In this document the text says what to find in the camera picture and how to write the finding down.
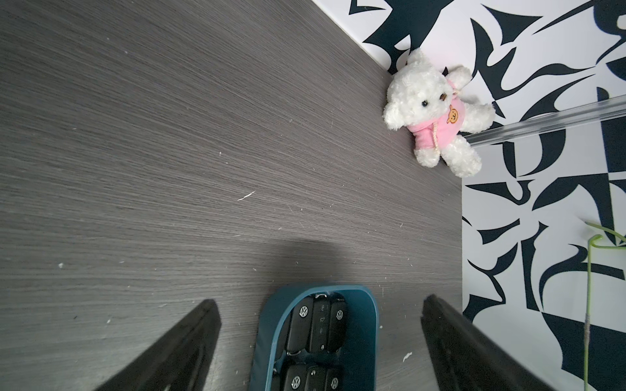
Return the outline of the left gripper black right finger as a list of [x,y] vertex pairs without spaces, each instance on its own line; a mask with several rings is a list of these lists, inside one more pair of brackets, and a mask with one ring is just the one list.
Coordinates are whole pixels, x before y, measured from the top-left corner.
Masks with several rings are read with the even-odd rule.
[[421,322],[439,389],[552,389],[435,294],[425,299]]

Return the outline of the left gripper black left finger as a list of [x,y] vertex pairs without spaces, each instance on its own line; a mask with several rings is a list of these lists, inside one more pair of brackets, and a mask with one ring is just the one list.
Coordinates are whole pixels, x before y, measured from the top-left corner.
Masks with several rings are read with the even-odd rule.
[[99,390],[202,390],[221,317],[214,300],[202,301]]

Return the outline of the black car key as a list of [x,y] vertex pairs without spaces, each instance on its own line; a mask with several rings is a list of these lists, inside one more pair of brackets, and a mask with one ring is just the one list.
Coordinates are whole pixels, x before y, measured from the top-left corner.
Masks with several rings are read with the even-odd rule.
[[342,391],[343,379],[341,368],[326,368],[324,391]]
[[314,300],[314,297],[307,296],[292,309],[290,328],[285,345],[285,351],[289,354],[295,354],[304,350],[308,344]]
[[285,347],[286,347],[289,330],[290,330],[291,317],[292,315],[289,314],[286,317],[285,322],[283,322],[280,328],[280,334],[279,334],[279,338],[276,344],[275,361],[278,361],[279,359],[281,359],[281,357],[283,356],[283,353],[285,352]]
[[336,352],[346,340],[348,308],[345,300],[331,303],[327,351]]
[[306,386],[307,365],[303,363],[291,363],[281,375],[282,391],[303,391]]
[[314,298],[307,346],[307,351],[311,354],[323,352],[328,344],[330,303],[330,299],[324,295]]
[[304,385],[305,391],[325,391],[326,368],[311,366],[307,369]]

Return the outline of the dark teal storage box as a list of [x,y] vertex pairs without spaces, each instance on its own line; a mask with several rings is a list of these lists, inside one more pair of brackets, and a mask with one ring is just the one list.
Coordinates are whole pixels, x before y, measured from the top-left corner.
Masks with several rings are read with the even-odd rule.
[[[336,352],[311,354],[286,351],[275,361],[280,328],[292,309],[307,296],[327,296],[331,303],[345,300],[348,308],[347,335]],[[378,348],[379,314],[373,294],[361,285],[297,284],[279,288],[269,297],[259,317],[259,330],[249,378],[250,390],[281,390],[281,375],[291,363],[307,368],[341,368],[342,390],[374,390]]]

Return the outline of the black car key front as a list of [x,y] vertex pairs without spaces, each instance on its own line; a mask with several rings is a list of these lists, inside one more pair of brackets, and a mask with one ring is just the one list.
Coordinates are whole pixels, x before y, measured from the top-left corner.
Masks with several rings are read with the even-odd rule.
[[291,363],[281,375],[282,391],[303,391],[306,386],[307,365],[303,363]]

